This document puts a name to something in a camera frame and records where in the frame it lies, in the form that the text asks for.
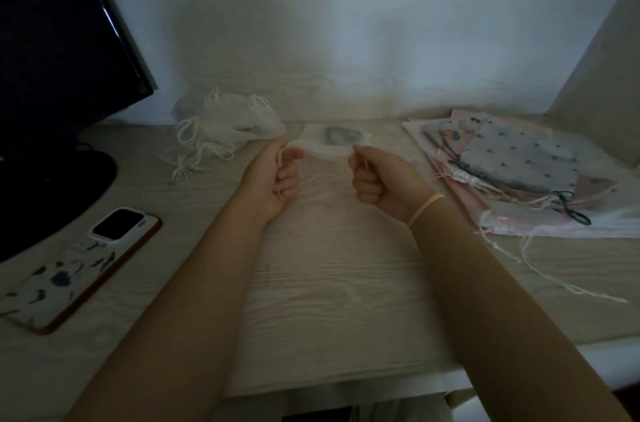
wooden desk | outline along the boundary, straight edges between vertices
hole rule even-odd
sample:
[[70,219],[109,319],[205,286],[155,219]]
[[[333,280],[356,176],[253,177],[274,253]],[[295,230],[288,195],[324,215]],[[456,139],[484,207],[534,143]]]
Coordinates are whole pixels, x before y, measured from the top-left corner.
[[[433,175],[398,122],[357,125],[373,134],[374,145],[402,154],[426,177]],[[295,136],[300,127],[291,129]],[[0,264],[0,291],[5,291],[113,208],[137,208],[164,221],[163,229],[54,334],[40,337],[0,323],[0,419],[62,417],[187,256],[260,148],[249,144],[231,162],[219,161],[213,171],[173,186],[172,167],[155,157],[163,132],[88,130],[83,140],[118,162],[114,185],[65,229]],[[447,347],[406,226],[356,201],[343,162],[309,158],[300,163],[300,175],[300,199],[264,236],[227,395],[408,375],[436,377],[433,391],[468,386],[466,377],[455,382],[440,377],[462,372]],[[437,180],[431,182],[445,191]],[[515,238],[499,241],[516,249]],[[639,240],[536,239],[529,252],[552,275],[630,301],[573,295],[504,259],[574,343],[640,336]]]

phone case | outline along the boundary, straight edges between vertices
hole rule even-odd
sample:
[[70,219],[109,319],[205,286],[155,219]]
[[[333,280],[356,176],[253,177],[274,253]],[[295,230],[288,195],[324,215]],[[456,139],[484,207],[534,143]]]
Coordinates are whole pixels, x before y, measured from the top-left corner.
[[120,240],[102,241],[91,231],[76,240],[0,299],[0,316],[38,334],[56,330],[160,230],[160,218],[142,214]]

finger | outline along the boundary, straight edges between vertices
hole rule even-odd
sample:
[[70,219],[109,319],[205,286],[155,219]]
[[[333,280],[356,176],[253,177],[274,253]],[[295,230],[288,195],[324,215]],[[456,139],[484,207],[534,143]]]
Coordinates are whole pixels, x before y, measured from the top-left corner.
[[288,190],[284,190],[282,192],[282,196],[287,200],[295,200],[298,197],[298,193],[300,193],[300,189],[298,187],[289,188]]
[[282,162],[302,159],[305,157],[305,150],[302,148],[287,148],[282,151]]
[[298,176],[294,176],[293,178],[287,178],[286,180],[282,180],[281,182],[277,182],[273,186],[273,189],[275,191],[282,192],[284,190],[288,190],[289,188],[297,187],[299,183],[300,183],[300,178]]
[[363,203],[369,203],[370,205],[375,205],[378,202],[378,195],[367,195],[364,193],[357,193],[356,198]]
[[358,193],[363,193],[366,195],[380,195],[385,189],[380,183],[365,183],[359,182],[358,180],[353,180],[351,182],[354,188]]
[[293,161],[285,164],[282,168],[278,169],[278,174],[276,178],[278,180],[286,180],[287,178],[291,178],[292,176],[298,175],[298,165]]
[[380,181],[380,176],[365,168],[356,169],[353,172],[353,177],[359,182],[378,183]]
[[353,150],[367,161],[376,165],[383,161],[385,156],[389,154],[387,151],[379,150],[373,146],[358,146],[357,144],[353,146]]
[[270,159],[277,159],[278,153],[282,148],[284,148],[287,145],[288,142],[289,142],[289,139],[287,139],[286,136],[278,137],[277,139],[274,139],[270,143],[267,143],[262,148],[262,151],[260,151],[259,155],[266,156]]
[[349,159],[347,159],[347,164],[352,171],[356,171],[358,166],[360,166],[362,163],[362,156],[357,155],[356,153],[353,153],[351,156],[349,156]]

left hand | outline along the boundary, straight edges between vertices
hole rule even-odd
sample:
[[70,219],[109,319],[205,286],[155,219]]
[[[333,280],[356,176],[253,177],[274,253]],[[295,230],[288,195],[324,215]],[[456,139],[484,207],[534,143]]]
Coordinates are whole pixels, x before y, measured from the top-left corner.
[[[247,200],[264,223],[273,220],[282,208],[298,196],[298,166],[296,159],[305,157],[300,148],[287,148],[287,139],[280,137],[262,148],[244,170],[235,196]],[[280,165],[278,155],[282,151]]]

smartphone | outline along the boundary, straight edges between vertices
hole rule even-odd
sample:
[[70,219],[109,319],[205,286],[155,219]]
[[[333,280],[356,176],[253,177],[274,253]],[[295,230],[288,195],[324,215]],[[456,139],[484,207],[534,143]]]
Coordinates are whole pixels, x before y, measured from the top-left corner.
[[6,293],[0,316],[38,334],[55,331],[161,226],[160,218],[141,211],[112,211]]

